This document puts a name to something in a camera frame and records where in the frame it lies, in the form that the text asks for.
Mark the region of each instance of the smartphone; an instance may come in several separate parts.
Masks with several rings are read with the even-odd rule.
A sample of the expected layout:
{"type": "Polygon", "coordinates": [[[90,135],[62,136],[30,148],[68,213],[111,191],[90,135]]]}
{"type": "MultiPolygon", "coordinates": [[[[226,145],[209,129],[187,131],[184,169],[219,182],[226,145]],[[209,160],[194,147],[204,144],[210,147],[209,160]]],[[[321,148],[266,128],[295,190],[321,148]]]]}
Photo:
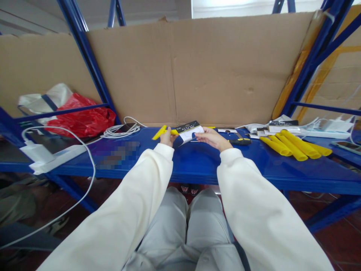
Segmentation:
{"type": "Polygon", "coordinates": [[[118,130],[116,130],[114,133],[128,133],[136,124],[137,124],[136,122],[126,123],[118,130]]]}
{"type": "Polygon", "coordinates": [[[331,142],[332,145],[335,145],[339,148],[345,149],[347,151],[353,152],[355,154],[361,155],[361,146],[353,144],[347,141],[333,141],[331,142]]]}

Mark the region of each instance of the white pants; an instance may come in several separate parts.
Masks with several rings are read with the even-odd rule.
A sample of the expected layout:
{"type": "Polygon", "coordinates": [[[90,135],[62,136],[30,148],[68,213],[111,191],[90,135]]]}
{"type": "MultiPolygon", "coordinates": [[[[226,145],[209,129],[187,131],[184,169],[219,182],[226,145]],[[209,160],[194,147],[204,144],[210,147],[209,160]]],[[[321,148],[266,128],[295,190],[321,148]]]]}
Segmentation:
{"type": "Polygon", "coordinates": [[[170,187],[141,245],[124,269],[195,270],[201,254],[214,246],[217,250],[231,247],[232,252],[227,251],[227,254],[236,257],[237,265],[243,269],[237,250],[231,245],[219,197],[211,189],[206,189],[188,206],[185,197],[170,187]]]}

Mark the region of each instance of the yellow foam tube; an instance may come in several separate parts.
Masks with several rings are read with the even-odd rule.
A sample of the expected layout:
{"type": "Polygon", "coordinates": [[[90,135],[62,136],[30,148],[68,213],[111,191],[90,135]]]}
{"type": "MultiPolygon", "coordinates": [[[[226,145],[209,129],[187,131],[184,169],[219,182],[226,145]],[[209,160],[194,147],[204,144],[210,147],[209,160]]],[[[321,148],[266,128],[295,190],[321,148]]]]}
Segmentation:
{"type": "Polygon", "coordinates": [[[332,153],[331,149],[328,148],[324,148],[321,147],[319,145],[315,145],[309,142],[306,142],[308,145],[310,145],[312,148],[314,148],[315,150],[317,150],[320,154],[322,154],[323,156],[329,156],[332,153]]]}
{"type": "Polygon", "coordinates": [[[282,130],[281,134],[285,136],[293,145],[299,148],[304,154],[311,157],[312,159],[317,159],[314,157],[320,156],[319,152],[304,142],[302,139],[295,137],[293,134],[287,130],[282,130]]]}
{"type": "Polygon", "coordinates": [[[277,133],[276,137],[291,150],[292,155],[297,161],[306,161],[308,159],[307,155],[293,145],[284,135],[277,133]]]}
{"type": "MultiPolygon", "coordinates": [[[[159,129],[159,131],[155,134],[155,136],[153,136],[152,140],[157,140],[157,139],[161,136],[161,134],[165,134],[166,131],[167,131],[167,126],[166,126],[166,125],[163,125],[163,126],[159,129]]],[[[172,135],[178,135],[179,133],[178,133],[177,130],[171,130],[171,131],[170,131],[170,134],[172,134],[172,135]]]]}
{"type": "Polygon", "coordinates": [[[281,145],[283,147],[285,147],[288,150],[288,154],[285,156],[292,156],[292,152],[291,150],[285,145],[283,144],[282,141],[280,141],[277,137],[275,137],[274,135],[269,135],[268,136],[273,142],[277,143],[278,145],[281,145]]]}
{"type": "Polygon", "coordinates": [[[290,153],[290,150],[288,150],[288,148],[285,148],[282,145],[277,144],[276,142],[273,142],[273,141],[269,140],[268,138],[260,137],[260,139],[264,143],[269,145],[274,151],[278,152],[280,155],[288,156],[288,154],[290,153]]]}

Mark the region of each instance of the floor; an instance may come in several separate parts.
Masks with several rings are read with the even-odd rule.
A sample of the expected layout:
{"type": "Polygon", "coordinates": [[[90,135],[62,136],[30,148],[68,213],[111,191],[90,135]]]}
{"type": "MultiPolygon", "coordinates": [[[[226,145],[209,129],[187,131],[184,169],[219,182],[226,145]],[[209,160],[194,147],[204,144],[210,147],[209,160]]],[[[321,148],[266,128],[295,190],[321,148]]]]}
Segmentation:
{"type": "MultiPolygon", "coordinates": [[[[88,188],[89,180],[76,178],[76,182],[84,190],[88,188]]],[[[96,180],[89,195],[100,205],[119,184],[120,180],[117,179],[96,180]]],[[[178,183],[170,183],[169,186],[179,187],[179,185],[178,183]]],[[[211,188],[216,193],[220,193],[218,186],[201,186],[201,189],[204,188],[211,188]]],[[[312,197],[318,197],[319,195],[318,193],[311,194],[312,197]]],[[[338,196],[324,194],[319,199],[313,199],[301,192],[290,192],[290,201],[300,217],[306,220],[334,201],[335,197],[338,196]]],[[[186,198],[190,203],[193,196],[187,194],[186,198]]],[[[75,200],[66,192],[59,190],[50,197],[49,203],[42,211],[41,219],[49,221],[67,210],[74,203],[75,200]]],[[[57,232],[55,236],[61,239],[66,238],[88,215],[89,212],[78,205],[69,213],[70,219],[67,225],[57,232]]],[[[314,236],[326,252],[336,271],[361,271],[361,210],[319,231],[314,236]]],[[[7,267],[6,270],[36,270],[49,254],[49,252],[32,251],[23,260],[7,267]]]]}

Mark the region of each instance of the white sleeve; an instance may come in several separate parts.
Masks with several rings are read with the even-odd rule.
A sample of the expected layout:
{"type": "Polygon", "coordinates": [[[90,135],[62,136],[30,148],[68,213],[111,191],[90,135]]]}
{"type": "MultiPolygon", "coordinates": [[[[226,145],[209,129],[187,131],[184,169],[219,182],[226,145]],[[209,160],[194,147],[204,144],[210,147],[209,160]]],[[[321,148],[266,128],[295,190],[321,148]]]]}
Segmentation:
{"type": "Polygon", "coordinates": [[[254,162],[235,148],[220,156],[224,211],[251,270],[333,270],[291,204],[254,162]]]}
{"type": "Polygon", "coordinates": [[[161,204],[173,170],[173,152],[160,143],[145,150],[112,195],[38,270],[121,270],[161,204]]]}

